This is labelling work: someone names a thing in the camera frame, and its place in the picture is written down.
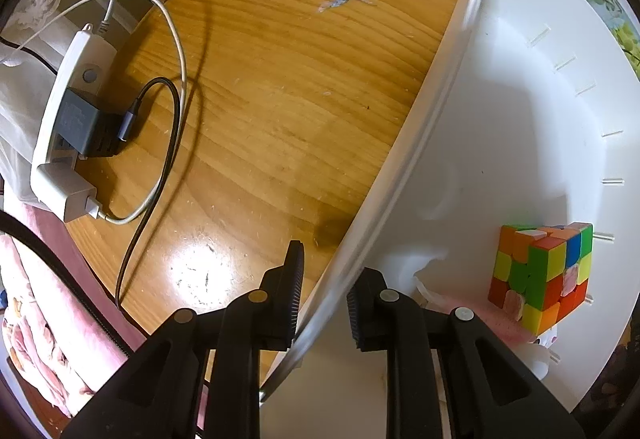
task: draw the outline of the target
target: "white power strip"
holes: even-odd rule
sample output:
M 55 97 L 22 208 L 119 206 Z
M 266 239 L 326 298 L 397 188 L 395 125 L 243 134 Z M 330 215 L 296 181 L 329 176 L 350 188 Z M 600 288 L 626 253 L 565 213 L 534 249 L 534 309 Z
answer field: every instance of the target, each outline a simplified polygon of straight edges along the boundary
M 95 187 L 76 172 L 78 152 L 56 133 L 54 126 L 68 87 L 96 95 L 106 81 L 114 49 L 87 24 L 76 33 L 58 69 L 42 118 L 31 161 L 31 189 L 40 202 L 63 222 L 96 212 Z

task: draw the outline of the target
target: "wooden tabletop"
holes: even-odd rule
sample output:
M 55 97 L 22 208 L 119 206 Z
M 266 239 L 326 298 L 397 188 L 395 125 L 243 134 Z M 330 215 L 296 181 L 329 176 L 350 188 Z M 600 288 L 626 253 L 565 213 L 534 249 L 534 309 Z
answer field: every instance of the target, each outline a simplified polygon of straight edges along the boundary
M 129 314 L 153 332 L 177 308 L 224 307 L 282 263 L 290 239 L 305 245 L 304 299 L 398 135 L 455 2 L 168 0 L 190 102 L 174 171 L 129 265 Z M 179 83 L 156 9 L 118 53 L 106 92 L 126 108 L 158 75 Z M 168 91 L 150 92 L 119 155 L 79 162 L 114 214 L 158 179 L 172 115 Z M 112 293 L 136 225 L 68 225 Z

